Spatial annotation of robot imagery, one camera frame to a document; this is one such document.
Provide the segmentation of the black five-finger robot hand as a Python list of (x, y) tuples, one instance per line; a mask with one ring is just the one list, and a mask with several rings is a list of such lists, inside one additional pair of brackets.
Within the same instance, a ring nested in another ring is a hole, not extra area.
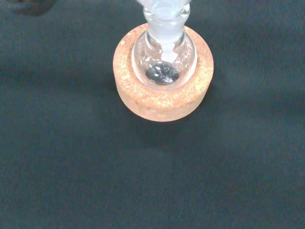
[(40, 16), (47, 13), (56, 0), (8, 0), (9, 10), (27, 16)]

